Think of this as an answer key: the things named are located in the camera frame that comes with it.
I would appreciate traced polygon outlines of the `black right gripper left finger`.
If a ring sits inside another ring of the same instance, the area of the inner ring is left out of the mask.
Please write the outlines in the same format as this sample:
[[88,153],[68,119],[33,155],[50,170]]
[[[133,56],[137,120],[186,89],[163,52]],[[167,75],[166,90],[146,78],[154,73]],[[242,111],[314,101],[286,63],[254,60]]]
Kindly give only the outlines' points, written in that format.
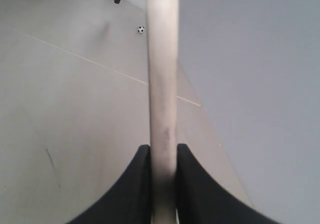
[[70,224],[150,224],[151,154],[141,145],[116,183]]

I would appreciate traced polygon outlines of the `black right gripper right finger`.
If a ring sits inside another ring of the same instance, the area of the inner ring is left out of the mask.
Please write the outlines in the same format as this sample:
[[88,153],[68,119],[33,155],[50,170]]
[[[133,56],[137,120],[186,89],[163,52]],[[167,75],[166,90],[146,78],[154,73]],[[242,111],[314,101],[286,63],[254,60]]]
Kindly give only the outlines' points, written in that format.
[[216,182],[186,144],[177,146],[177,213],[181,224],[274,224]]

